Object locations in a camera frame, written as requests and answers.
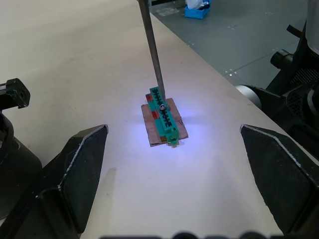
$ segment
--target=white table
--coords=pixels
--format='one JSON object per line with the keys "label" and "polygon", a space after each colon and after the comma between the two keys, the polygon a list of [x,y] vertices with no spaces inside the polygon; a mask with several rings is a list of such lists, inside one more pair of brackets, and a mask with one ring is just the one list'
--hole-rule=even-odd
{"label": "white table", "polygon": [[4,114],[43,166],[78,131],[109,126],[81,239],[280,233],[239,130],[283,131],[154,17],[166,96],[189,138],[149,146],[141,105],[156,79],[135,0],[3,0],[0,13],[1,82],[18,77],[31,92],[29,107]]}

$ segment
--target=red component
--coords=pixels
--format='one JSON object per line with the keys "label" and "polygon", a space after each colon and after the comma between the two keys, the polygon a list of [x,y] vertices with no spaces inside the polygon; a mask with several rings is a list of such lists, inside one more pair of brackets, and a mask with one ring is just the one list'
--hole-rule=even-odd
{"label": "red component", "polygon": [[153,97],[152,97],[151,94],[147,94],[147,95],[145,95],[145,96],[146,96],[146,100],[147,100],[148,102],[150,102],[150,101],[153,100]]}
{"label": "red component", "polygon": [[158,111],[152,111],[152,116],[155,120],[160,118]]}

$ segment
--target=green terminal block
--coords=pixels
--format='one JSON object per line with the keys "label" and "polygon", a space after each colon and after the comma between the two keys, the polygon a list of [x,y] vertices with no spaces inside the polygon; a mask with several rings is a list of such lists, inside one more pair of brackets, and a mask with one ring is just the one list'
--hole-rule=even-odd
{"label": "green terminal block", "polygon": [[178,143],[179,132],[175,120],[171,115],[166,101],[162,100],[158,87],[150,88],[146,95],[155,125],[162,141],[175,145]]}

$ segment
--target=blue box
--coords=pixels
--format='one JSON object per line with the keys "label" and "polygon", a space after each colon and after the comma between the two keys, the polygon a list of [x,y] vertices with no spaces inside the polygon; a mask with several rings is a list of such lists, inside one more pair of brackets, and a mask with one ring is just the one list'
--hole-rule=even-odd
{"label": "blue box", "polygon": [[209,8],[205,8],[203,10],[197,10],[197,9],[189,9],[187,6],[185,7],[185,13],[184,16],[185,17],[193,17],[193,18],[198,18],[198,19],[203,19],[205,17],[205,15],[210,11],[211,9],[211,1],[212,0],[208,0],[210,7]]}

